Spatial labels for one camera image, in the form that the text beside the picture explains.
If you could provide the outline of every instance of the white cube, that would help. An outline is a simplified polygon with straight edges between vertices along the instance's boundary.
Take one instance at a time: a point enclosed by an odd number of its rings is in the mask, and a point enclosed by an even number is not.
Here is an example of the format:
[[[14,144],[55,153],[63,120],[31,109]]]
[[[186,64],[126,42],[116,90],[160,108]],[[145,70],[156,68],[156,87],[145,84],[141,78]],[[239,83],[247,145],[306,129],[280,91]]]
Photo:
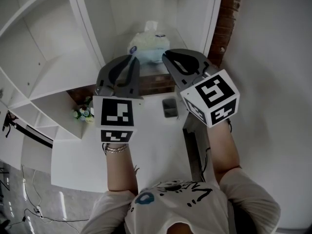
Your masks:
[[[208,127],[237,113],[239,91],[225,70],[181,92],[188,110]]]
[[[104,143],[129,143],[144,100],[93,96],[97,138]]]

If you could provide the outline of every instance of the table top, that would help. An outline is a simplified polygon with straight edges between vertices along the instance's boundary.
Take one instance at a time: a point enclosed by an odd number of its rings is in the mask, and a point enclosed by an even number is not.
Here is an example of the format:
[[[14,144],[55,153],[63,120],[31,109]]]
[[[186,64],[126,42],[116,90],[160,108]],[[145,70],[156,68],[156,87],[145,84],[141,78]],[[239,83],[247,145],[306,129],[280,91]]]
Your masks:
[[[178,118],[165,118],[162,100],[176,98]],[[176,93],[144,97],[144,110],[130,142],[139,190],[160,181],[192,180],[183,135],[188,111]],[[106,157],[94,124],[86,124],[82,140],[54,141],[51,183],[70,189],[107,190]]]

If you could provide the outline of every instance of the bracelet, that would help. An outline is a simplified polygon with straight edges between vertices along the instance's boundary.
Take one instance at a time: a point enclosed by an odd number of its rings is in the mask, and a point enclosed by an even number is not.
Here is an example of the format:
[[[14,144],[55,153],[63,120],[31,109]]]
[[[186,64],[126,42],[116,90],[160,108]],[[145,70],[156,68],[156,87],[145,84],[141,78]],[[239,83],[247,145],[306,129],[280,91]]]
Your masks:
[[[109,147],[108,144],[107,144],[106,147],[105,147],[104,152],[105,152],[105,154],[106,154],[106,153],[117,154],[117,153],[121,153],[121,152],[123,152],[124,150],[126,150],[127,147],[128,147],[128,144],[124,144],[123,146],[118,147],[118,148],[111,148],[111,147]]]

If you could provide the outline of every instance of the gray concrete floor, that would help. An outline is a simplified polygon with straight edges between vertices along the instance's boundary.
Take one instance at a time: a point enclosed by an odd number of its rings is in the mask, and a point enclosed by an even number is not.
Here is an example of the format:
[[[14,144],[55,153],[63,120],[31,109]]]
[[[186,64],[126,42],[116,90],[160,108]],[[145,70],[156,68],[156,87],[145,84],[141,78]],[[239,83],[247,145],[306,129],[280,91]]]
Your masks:
[[[11,223],[20,222],[24,216],[24,210],[28,208],[34,212],[34,207],[29,202],[29,199],[24,198],[23,175],[22,171],[17,170],[9,165],[1,165],[5,167],[10,174],[4,175],[4,183],[9,179],[10,191],[2,185],[4,213]],[[28,196],[31,202],[37,206],[40,198],[34,190],[32,178],[35,170],[23,167],[25,175],[25,185]],[[51,185],[50,174],[36,171],[34,185],[41,196],[40,207],[43,215],[50,219],[64,219],[62,207],[62,194],[64,198],[64,206],[67,220],[82,220],[88,219],[93,208],[94,202],[100,197],[99,193],[83,192],[71,190],[59,186]],[[50,222],[48,219],[40,219],[39,217],[26,211],[26,221],[14,225],[9,230],[12,234],[76,234],[77,231],[69,227],[63,222]],[[86,224],[84,222],[69,223],[79,232]]]

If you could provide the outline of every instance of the person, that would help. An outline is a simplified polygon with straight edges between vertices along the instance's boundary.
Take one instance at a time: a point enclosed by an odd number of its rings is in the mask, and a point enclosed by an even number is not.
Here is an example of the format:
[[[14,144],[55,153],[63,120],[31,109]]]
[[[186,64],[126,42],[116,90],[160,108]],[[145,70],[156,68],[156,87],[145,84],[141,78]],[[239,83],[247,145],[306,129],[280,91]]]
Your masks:
[[[207,128],[207,133],[218,186],[175,180],[138,194],[129,148],[110,144],[109,191],[95,203],[81,234],[274,233],[280,207],[243,172],[227,122]]]

